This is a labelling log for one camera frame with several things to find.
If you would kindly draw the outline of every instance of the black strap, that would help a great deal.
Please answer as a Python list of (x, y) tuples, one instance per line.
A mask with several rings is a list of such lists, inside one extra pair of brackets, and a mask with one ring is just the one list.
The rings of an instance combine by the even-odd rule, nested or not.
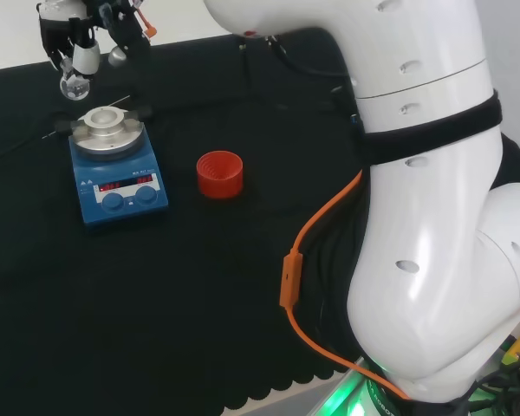
[(498, 126), (503, 111), (498, 93), (486, 102), (441, 120), (384, 133), (368, 133), (362, 138), (366, 162), (380, 165), (450, 145)]

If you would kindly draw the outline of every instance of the digital display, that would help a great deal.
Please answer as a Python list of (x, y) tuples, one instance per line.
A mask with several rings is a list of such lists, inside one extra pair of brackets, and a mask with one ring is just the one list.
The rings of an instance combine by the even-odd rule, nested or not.
[(147, 182), (152, 182), (152, 181), (154, 181), (152, 175), (139, 176), (138, 178), (116, 180), (115, 182), (110, 182), (109, 184), (101, 184), (101, 185), (98, 185), (98, 189), (101, 192), (112, 191), (113, 189), (125, 188), (126, 186), (131, 186), (131, 185), (145, 184)]

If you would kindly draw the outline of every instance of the white wall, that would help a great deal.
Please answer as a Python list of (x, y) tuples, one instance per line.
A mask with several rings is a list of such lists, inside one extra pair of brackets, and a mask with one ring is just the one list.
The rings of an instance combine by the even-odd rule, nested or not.
[[(41, 1), (0, 0), (0, 68), (47, 61), (36, 12)], [(202, 0), (146, 0), (142, 10), (158, 29), (155, 45), (227, 33), (214, 22)], [(114, 47), (106, 31), (101, 30), (98, 39), (103, 53)]]
[(520, 0), (477, 0), (503, 132), (520, 146)]

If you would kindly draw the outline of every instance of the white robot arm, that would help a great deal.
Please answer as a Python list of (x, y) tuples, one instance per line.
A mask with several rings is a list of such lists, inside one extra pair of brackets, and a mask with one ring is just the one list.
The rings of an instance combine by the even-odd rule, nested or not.
[(497, 98), (473, 0), (205, 4), (242, 36), (319, 27), (337, 41), (367, 139), (398, 156), (371, 167), (351, 328), (411, 398), (461, 397), (520, 322), (520, 184), (490, 192), (503, 148), (497, 110), (482, 110)]

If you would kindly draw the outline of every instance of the red plastic cup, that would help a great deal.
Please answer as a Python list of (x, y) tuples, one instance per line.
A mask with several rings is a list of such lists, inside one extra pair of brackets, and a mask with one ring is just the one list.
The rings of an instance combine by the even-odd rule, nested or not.
[(198, 160), (197, 172), (198, 188), (208, 198), (233, 198), (243, 190), (243, 161), (235, 153), (207, 153)]

